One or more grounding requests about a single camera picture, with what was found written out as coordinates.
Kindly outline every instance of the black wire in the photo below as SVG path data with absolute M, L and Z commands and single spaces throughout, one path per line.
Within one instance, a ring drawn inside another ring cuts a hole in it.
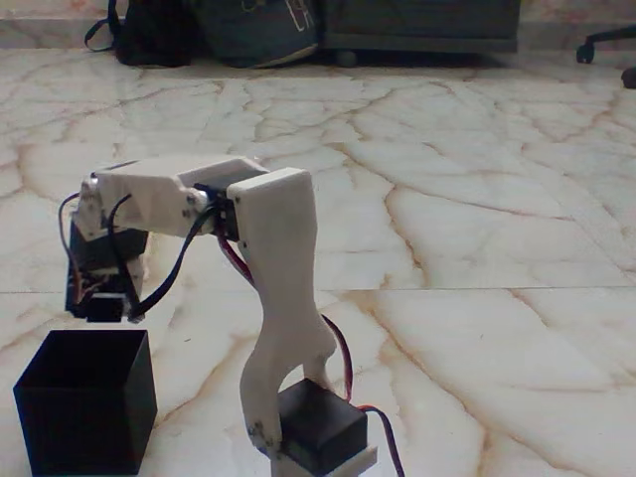
M 140 318 L 150 310 L 153 306 L 155 306 L 159 300 L 161 300 L 168 290 L 172 287 L 175 280 L 177 279 L 177 275 L 179 274 L 179 270 L 181 269 L 181 264 L 183 262 L 184 256 L 186 255 L 186 251 L 188 251 L 188 247 L 192 240 L 197 236 L 197 234 L 201 231 L 203 225 L 217 212 L 217 209 L 214 207 L 210 207 L 202 211 L 197 219 L 192 224 L 188 235 L 183 243 L 181 248 L 181 252 L 179 253 L 179 257 L 175 262 L 172 270 L 166 277 L 166 279 L 157 287 L 155 291 L 152 292 L 150 296 L 148 296 L 145 300 L 139 303 L 137 306 L 134 306 L 130 311 L 130 316 L 128 317 L 128 321 L 132 321 L 133 323 L 139 323 L 141 321 Z
M 394 462 L 394 467 L 396 468 L 397 477 L 404 477 L 404 469 L 401 466 L 401 460 L 399 459 L 398 444 L 396 443 L 396 437 L 394 436 L 394 429 L 391 426 L 391 421 L 386 414 L 374 405 L 361 405 L 359 406 L 359 409 L 364 412 L 375 412 L 382 420 L 382 424 L 385 427 L 385 434 L 387 435 L 389 452 L 391 453 L 391 459 Z
M 60 204 L 60 207 L 58 208 L 58 228 L 60 229 L 60 241 L 62 242 L 62 246 L 64 247 L 64 250 L 67 253 L 67 257 L 69 258 L 70 262 L 75 262 L 75 257 L 73 256 L 73 253 L 71 252 L 71 248 L 69 247 L 69 244 L 67 243 L 67 238 L 65 237 L 65 233 L 64 233 L 64 208 L 67 206 L 67 204 L 70 201 L 74 201 L 75 199 L 78 199 L 79 197 L 80 197 L 80 193 L 71 194 L 70 196 L 66 197 L 62 201 L 62 203 Z
M 115 204 L 115 207 L 110 211 L 110 215 L 108 216 L 107 222 L 107 230 L 108 230 L 108 243 L 110 244 L 110 249 L 112 250 L 112 254 L 115 257 L 115 263 L 117 264 L 117 271 L 119 275 L 123 278 L 123 286 L 124 293 L 128 297 L 128 301 L 130 301 L 130 306 L 132 308 L 139 305 L 139 295 L 137 295 L 137 289 L 135 288 L 135 283 L 132 280 L 132 276 L 130 276 L 130 270 L 128 270 L 128 265 L 126 261 L 121 256 L 119 252 L 119 247 L 117 246 L 117 238 L 115 235 L 115 216 L 117 215 L 117 210 L 124 204 L 127 200 L 132 197 L 131 194 L 128 194 L 125 197 L 119 199 L 119 201 Z

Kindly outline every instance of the backpack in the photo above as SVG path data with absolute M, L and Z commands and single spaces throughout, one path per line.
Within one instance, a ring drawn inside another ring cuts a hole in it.
M 318 49 L 314 0 L 183 0 L 215 56 L 236 68 L 299 60 Z
M 108 14 L 86 33 L 84 43 L 94 52 L 114 51 L 128 66 L 176 68 L 188 65 L 199 39 L 197 22 L 181 0 L 130 0 L 125 21 L 117 14 L 117 0 L 108 0 Z M 112 44 L 100 50 L 88 43 L 108 25 Z

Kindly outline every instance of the robotic arm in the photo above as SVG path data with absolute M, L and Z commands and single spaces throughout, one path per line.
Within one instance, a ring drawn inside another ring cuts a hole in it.
M 372 467 L 377 449 L 367 443 L 367 417 L 333 394 L 325 372 L 336 341 L 314 302 L 309 173 L 268 172 L 236 156 L 164 157 L 93 173 L 72 215 L 67 309 L 89 321 L 143 319 L 167 291 L 138 299 L 148 232 L 186 238 L 183 252 L 194 236 L 216 235 L 257 291 L 263 324 L 240 398 L 272 477 L 354 477 Z M 280 393 L 301 365 L 305 380 Z

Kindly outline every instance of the black backpack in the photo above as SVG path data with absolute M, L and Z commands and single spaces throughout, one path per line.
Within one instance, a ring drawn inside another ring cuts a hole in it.
M 108 0 L 107 18 L 88 30 L 88 42 L 104 25 L 112 34 L 112 45 L 94 50 L 115 52 L 129 66 L 176 68 L 188 65 L 199 39 L 197 22 L 181 0 L 130 0 L 125 22 L 119 20 L 117 0 Z

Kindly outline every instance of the black box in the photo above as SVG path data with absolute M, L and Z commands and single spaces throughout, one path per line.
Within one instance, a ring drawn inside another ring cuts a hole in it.
M 139 472 L 157 415 L 146 331 L 52 331 L 13 392 L 33 474 Z
M 278 394 L 282 452 L 324 476 L 364 451 L 367 415 L 305 379 Z

